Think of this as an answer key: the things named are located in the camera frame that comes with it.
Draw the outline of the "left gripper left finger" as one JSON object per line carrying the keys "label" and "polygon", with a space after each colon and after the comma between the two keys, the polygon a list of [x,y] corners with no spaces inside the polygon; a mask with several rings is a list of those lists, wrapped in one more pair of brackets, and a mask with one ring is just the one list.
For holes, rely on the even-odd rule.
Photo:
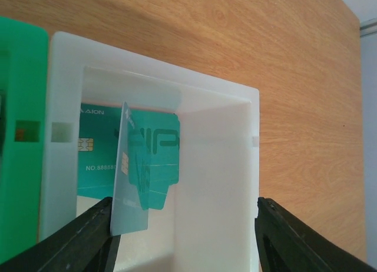
{"label": "left gripper left finger", "polygon": [[1,271],[113,271],[120,236],[111,236],[106,197],[56,233],[1,264]]}

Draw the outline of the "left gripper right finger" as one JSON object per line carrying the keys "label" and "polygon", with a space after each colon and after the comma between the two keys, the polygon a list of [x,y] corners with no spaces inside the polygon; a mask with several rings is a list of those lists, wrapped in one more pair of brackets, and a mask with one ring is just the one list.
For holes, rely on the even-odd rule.
{"label": "left gripper right finger", "polygon": [[256,241],[263,271],[376,271],[271,198],[257,201]]}

